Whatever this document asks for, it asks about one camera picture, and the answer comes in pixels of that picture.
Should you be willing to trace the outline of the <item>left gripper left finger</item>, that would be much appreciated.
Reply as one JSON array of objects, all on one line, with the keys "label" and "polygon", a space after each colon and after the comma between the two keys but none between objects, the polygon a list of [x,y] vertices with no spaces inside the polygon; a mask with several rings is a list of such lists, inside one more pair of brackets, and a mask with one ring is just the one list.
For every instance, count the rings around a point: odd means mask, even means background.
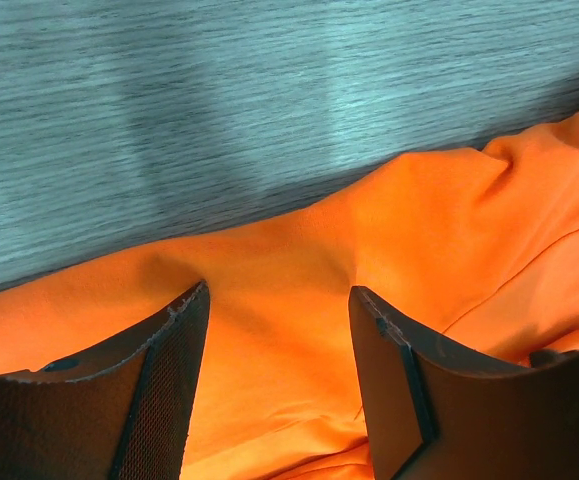
[{"label": "left gripper left finger", "polygon": [[0,479],[176,479],[208,327],[197,284],[38,371],[0,374]]}]

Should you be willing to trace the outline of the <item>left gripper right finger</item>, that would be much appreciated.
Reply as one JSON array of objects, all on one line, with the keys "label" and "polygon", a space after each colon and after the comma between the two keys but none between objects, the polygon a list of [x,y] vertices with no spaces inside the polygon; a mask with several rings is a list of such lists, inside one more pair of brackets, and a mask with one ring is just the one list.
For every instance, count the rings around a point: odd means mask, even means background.
[{"label": "left gripper right finger", "polygon": [[350,330],[378,479],[579,479],[579,350],[473,350],[365,287]]}]

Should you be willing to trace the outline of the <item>orange t shirt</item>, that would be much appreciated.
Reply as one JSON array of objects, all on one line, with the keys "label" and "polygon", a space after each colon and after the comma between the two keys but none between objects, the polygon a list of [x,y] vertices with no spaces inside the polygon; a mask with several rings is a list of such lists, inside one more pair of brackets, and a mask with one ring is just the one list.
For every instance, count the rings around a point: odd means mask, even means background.
[{"label": "orange t shirt", "polygon": [[305,209],[121,251],[0,293],[0,374],[210,295],[176,479],[378,479],[350,330],[365,287],[488,356],[579,350],[579,112],[403,154]]}]

